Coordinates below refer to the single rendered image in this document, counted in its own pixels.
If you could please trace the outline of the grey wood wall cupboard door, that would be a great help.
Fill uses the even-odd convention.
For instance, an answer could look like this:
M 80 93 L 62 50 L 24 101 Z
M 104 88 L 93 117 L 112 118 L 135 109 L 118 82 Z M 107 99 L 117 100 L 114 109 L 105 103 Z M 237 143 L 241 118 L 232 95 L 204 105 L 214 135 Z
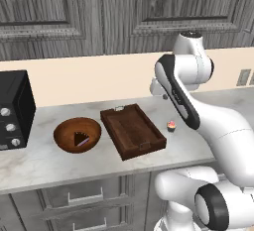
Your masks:
M 254 47 L 254 0 L 102 0 L 105 52 L 167 52 L 181 32 L 207 49 Z
M 0 0 L 0 61 L 102 53 L 100 0 Z

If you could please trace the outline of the chocolate cake slice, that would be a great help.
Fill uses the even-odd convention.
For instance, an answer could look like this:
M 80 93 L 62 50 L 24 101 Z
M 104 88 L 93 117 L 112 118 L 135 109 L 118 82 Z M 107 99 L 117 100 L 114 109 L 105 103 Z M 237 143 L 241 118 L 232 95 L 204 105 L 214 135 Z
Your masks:
M 89 141 L 89 136 L 83 132 L 74 133 L 74 145 L 80 147 Z

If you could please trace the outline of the dark wooden tray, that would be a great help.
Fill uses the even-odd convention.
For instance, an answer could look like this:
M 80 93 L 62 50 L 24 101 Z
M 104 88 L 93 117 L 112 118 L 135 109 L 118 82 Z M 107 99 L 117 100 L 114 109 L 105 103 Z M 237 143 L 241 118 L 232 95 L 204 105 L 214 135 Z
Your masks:
M 103 110 L 100 119 L 123 161 L 166 148 L 167 139 L 138 104 Z

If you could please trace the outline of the black toaster oven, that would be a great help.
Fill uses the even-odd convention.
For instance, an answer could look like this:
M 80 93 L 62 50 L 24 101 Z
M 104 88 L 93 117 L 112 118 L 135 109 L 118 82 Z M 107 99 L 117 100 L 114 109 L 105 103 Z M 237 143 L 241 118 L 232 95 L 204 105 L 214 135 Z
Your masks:
M 26 148 L 36 104 L 25 70 L 0 71 L 0 110 L 2 108 L 10 109 L 11 113 L 9 116 L 0 115 L 0 151 Z M 7 124 L 14 124 L 16 130 L 8 132 Z M 13 139 L 19 139 L 21 144 L 13 146 Z

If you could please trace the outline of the grey drawer front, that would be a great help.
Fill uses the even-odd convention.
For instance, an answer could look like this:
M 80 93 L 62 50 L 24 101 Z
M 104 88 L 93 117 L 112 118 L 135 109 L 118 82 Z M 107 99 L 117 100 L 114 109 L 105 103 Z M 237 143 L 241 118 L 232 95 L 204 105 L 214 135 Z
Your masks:
M 103 218 L 107 219 L 107 228 L 104 231 L 120 231 L 129 226 L 126 220 L 122 220 L 117 212 L 106 213 L 79 213 L 65 216 L 64 218 L 55 218 L 47 221 L 50 231 L 71 231 L 72 224 L 77 227 L 95 225 L 101 223 Z
M 100 193 L 103 188 L 104 200 L 96 203 L 69 206 L 70 198 L 86 197 Z M 46 209 L 67 212 L 68 210 L 103 210 L 118 208 L 121 217 L 132 208 L 132 197 L 135 191 L 135 178 L 132 174 L 112 178 L 96 179 L 72 184 L 59 185 L 41 190 Z

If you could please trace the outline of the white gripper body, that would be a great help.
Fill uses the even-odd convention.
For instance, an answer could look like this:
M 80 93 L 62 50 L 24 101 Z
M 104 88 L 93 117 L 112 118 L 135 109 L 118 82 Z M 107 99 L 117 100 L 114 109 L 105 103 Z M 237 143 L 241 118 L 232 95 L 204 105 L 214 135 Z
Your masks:
M 150 84 L 150 92 L 154 96 L 161 96 L 161 97 L 163 97 L 164 94 L 167 94 L 165 89 L 162 87 L 162 85 L 159 83 L 156 77 L 152 78 L 152 81 Z

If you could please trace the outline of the brown wooden bowl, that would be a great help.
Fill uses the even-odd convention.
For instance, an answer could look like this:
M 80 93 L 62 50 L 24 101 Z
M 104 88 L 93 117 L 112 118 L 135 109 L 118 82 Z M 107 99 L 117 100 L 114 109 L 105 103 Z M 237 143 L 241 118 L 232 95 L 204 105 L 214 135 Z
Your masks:
M 80 147 L 74 145 L 74 133 L 83 132 L 89 141 Z M 64 151 L 72 154 L 84 153 L 92 149 L 99 141 L 101 127 L 93 119 L 85 117 L 71 118 L 60 123 L 54 130 L 56 144 Z

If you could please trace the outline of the grey base cupboard door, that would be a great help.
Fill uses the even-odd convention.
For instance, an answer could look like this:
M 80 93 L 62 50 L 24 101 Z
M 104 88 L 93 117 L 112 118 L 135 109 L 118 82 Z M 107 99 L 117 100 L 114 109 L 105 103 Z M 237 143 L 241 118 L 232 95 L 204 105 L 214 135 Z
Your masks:
M 8 195 L 0 195 L 0 231 L 23 231 Z
M 162 200 L 155 190 L 155 178 L 160 171 L 151 172 L 148 190 L 145 231 L 154 231 L 157 222 L 164 216 L 167 210 L 167 202 Z

